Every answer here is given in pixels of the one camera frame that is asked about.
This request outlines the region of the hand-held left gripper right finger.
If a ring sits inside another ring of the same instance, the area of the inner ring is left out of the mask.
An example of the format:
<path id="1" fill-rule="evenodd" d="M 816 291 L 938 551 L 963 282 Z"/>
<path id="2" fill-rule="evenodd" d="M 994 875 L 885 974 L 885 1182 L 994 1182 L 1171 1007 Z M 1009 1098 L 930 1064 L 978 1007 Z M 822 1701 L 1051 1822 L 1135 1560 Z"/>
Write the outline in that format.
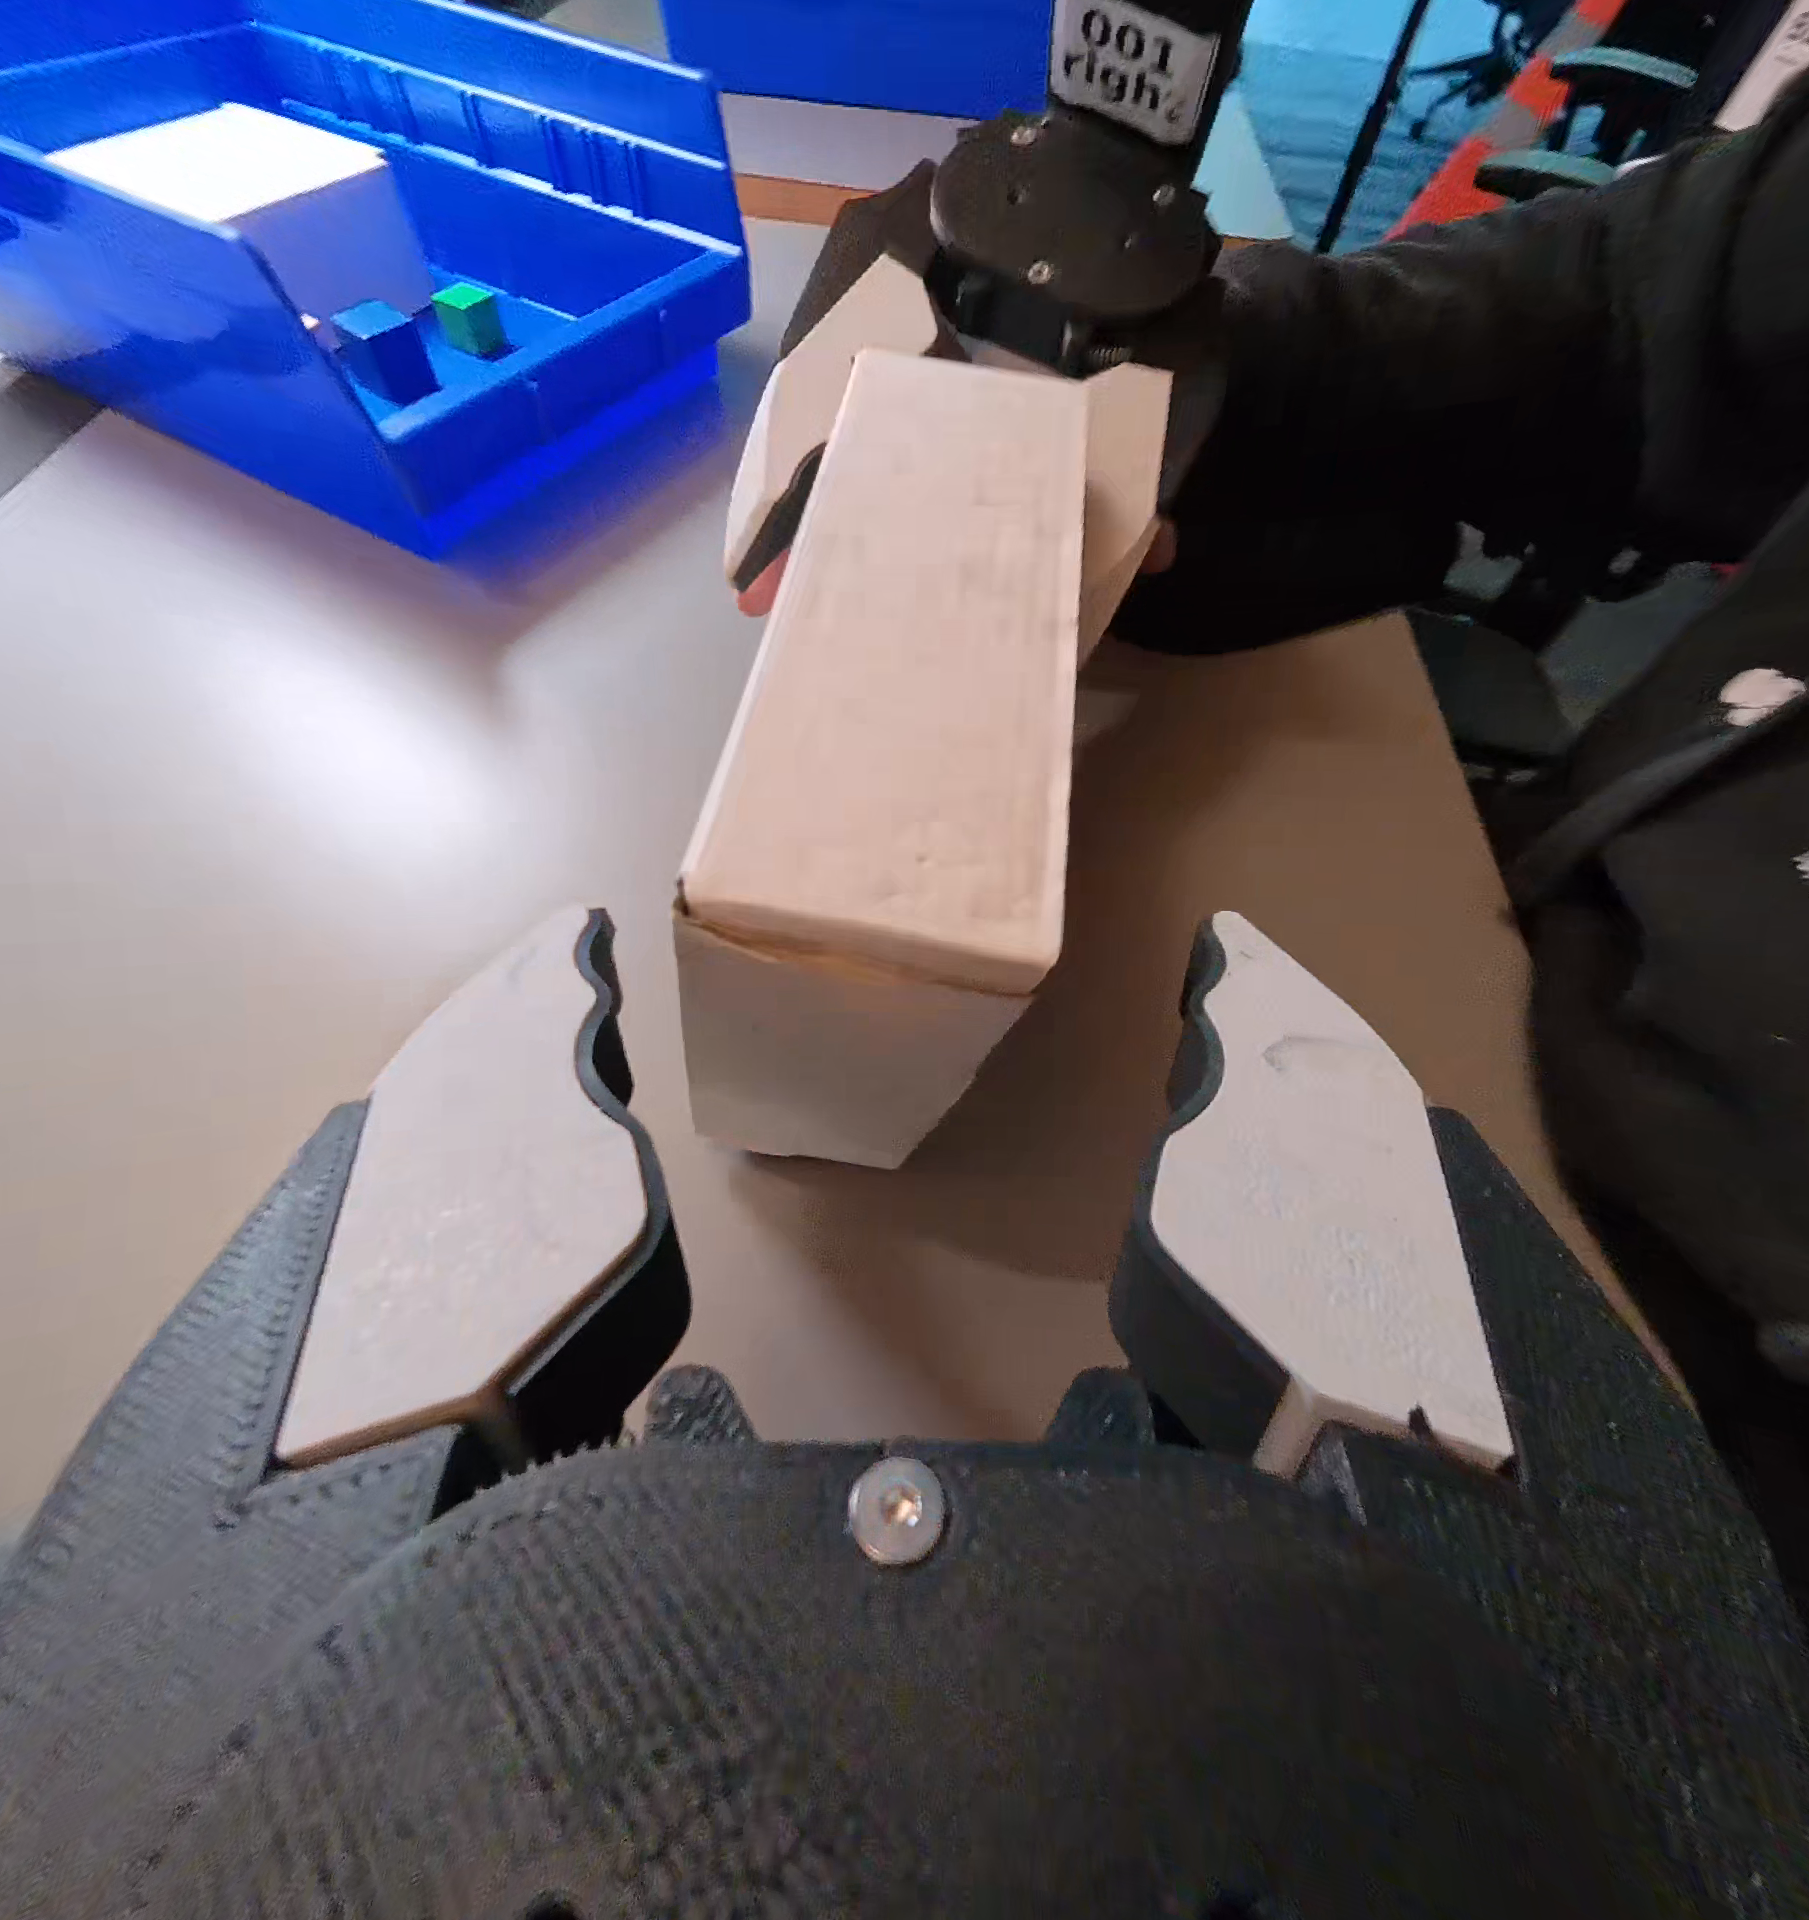
<path id="1" fill-rule="evenodd" d="M 1326 1426 L 1504 1470 L 1430 1105 L 1371 1026 L 1248 919 L 1212 914 L 1166 1101 L 1111 1331 L 1172 1426 L 1279 1479 Z"/>

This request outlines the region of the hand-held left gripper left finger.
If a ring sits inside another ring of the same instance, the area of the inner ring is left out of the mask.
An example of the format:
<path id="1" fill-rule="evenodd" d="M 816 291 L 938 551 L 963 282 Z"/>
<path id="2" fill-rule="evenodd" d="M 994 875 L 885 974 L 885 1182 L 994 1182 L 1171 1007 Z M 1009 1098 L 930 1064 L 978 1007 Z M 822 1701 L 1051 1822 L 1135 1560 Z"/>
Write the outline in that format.
<path id="1" fill-rule="evenodd" d="M 372 1082 L 273 1436 L 292 1470 L 460 1429 L 505 1474 L 614 1443 L 691 1318 L 634 1116 L 614 924 L 551 914 Z"/>

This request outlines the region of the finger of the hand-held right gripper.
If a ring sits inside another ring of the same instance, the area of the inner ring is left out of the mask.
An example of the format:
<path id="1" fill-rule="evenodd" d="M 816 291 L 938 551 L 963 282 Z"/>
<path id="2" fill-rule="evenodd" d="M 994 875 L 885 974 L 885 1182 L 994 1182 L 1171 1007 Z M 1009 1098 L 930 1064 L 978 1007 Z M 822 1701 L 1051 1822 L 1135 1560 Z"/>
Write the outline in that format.
<path id="1" fill-rule="evenodd" d="M 1084 524 L 1079 651 L 1084 663 L 1109 633 L 1155 542 L 1155 502 L 1172 375 L 1121 365 L 1084 390 Z"/>
<path id="2" fill-rule="evenodd" d="M 796 542 L 856 354 L 965 364 L 924 277 L 880 253 L 779 351 L 758 400 L 723 521 L 723 577 L 752 589 Z"/>

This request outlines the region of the blue cube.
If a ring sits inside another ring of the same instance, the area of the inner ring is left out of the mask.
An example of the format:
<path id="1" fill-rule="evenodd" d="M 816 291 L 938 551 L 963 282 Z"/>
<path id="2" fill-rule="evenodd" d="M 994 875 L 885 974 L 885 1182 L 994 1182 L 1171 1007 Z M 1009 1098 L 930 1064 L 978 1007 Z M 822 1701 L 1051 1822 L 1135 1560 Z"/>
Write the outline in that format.
<path id="1" fill-rule="evenodd" d="M 346 373 L 390 406 L 412 406 L 440 392 L 417 320 L 383 298 L 334 311 L 329 328 Z"/>

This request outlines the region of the blue plastic bin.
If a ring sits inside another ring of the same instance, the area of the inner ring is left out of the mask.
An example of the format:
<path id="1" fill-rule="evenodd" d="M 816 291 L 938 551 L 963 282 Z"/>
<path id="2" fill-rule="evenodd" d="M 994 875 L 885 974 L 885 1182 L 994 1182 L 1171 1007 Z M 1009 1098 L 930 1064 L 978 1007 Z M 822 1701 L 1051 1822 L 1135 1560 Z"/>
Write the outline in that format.
<path id="1" fill-rule="evenodd" d="M 988 118 L 1045 101 L 1050 2 L 663 2 L 727 94 Z"/>
<path id="2" fill-rule="evenodd" d="M 0 356 L 437 557 L 716 375 L 747 241 L 707 70 L 472 4 L 0 4 Z M 379 146 L 513 349 L 390 406 L 232 227 L 53 151 L 220 104 Z"/>

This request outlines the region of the person's right forearm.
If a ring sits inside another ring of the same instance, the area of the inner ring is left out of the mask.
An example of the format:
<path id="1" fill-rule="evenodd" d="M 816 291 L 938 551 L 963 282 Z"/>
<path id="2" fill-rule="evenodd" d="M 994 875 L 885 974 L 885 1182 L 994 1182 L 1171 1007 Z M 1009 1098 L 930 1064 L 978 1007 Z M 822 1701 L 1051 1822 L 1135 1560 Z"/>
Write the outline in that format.
<path id="1" fill-rule="evenodd" d="M 1345 258 L 1403 461 L 1495 552 L 1755 559 L 1809 514 L 1809 66 L 1736 132 Z"/>

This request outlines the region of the person's right hand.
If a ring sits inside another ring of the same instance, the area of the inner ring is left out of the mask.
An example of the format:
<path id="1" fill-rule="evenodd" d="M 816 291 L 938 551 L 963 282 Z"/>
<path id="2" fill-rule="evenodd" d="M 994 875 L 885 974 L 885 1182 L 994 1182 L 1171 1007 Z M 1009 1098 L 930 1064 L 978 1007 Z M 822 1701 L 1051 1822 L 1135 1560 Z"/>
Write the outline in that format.
<path id="1" fill-rule="evenodd" d="M 1338 263 L 1289 245 L 1221 256 L 1196 301 L 1215 416 L 1109 635 L 1217 657 L 1400 610 L 1443 583 L 1459 519 L 1399 467 Z"/>

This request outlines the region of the table with black leg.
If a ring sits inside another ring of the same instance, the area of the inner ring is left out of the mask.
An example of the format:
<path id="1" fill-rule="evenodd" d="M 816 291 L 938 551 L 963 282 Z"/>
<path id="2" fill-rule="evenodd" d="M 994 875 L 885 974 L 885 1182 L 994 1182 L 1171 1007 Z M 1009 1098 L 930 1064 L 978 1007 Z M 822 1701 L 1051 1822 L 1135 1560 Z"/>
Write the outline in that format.
<path id="1" fill-rule="evenodd" d="M 1400 84 L 1403 84 L 1406 68 L 1409 63 L 1409 55 L 1416 47 L 1416 41 L 1419 41 L 1425 22 L 1430 16 L 1430 10 L 1431 10 L 1431 2 L 1425 2 L 1425 0 L 1409 2 L 1407 12 L 1403 16 L 1403 24 L 1395 31 L 1395 43 L 1393 43 L 1390 55 L 1388 55 L 1388 60 L 1383 63 L 1376 89 L 1371 93 L 1371 101 L 1369 101 L 1369 106 L 1365 108 L 1365 116 L 1358 123 L 1355 139 L 1352 139 L 1352 145 L 1349 149 L 1349 157 L 1345 157 L 1344 168 L 1338 173 L 1337 189 L 1333 189 L 1333 194 L 1331 194 L 1331 199 L 1326 205 L 1326 214 L 1325 214 L 1323 226 L 1317 231 L 1317 240 L 1314 240 L 1314 247 L 1313 247 L 1314 253 L 1331 253 L 1338 238 L 1341 238 L 1341 233 L 1344 233 L 1344 227 L 1345 227 L 1349 208 L 1350 208 L 1350 205 L 1352 205 L 1352 199 L 1358 194 L 1358 187 L 1361 187 L 1363 177 L 1368 176 L 1368 170 L 1371 165 L 1371 157 L 1376 151 L 1376 139 L 1380 139 L 1380 136 L 1381 136 L 1381 130 L 1383 130 L 1383 125 L 1386 125 L 1386 122 L 1390 116 L 1390 108 L 1395 106 Z"/>

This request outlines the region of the red board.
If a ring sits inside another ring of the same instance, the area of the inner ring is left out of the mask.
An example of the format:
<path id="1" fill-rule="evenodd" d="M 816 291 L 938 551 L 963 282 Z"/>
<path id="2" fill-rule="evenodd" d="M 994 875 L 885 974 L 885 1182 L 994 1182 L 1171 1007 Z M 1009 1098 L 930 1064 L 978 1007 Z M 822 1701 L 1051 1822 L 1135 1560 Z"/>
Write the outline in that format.
<path id="1" fill-rule="evenodd" d="M 1443 226 L 1503 205 L 1498 194 L 1477 187 L 1479 168 L 1495 157 L 1527 151 L 1539 142 L 1566 99 L 1566 85 L 1549 74 L 1553 60 L 1603 43 L 1622 10 L 1623 2 L 1566 4 L 1560 22 L 1541 35 L 1516 79 L 1479 125 L 1450 149 L 1395 227 Z"/>

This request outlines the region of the black office chair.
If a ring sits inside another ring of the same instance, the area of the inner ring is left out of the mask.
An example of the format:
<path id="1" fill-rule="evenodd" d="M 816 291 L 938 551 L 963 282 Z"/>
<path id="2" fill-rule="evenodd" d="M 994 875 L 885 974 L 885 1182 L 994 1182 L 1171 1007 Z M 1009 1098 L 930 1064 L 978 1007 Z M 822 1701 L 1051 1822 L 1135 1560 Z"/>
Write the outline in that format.
<path id="1" fill-rule="evenodd" d="M 1614 44 L 1586 44 L 1549 62 L 1565 85 L 1562 106 L 1541 142 L 1479 161 L 1471 184 L 1492 199 L 1524 205 L 1557 189 L 1604 187 L 1669 142 L 1697 68 Z"/>

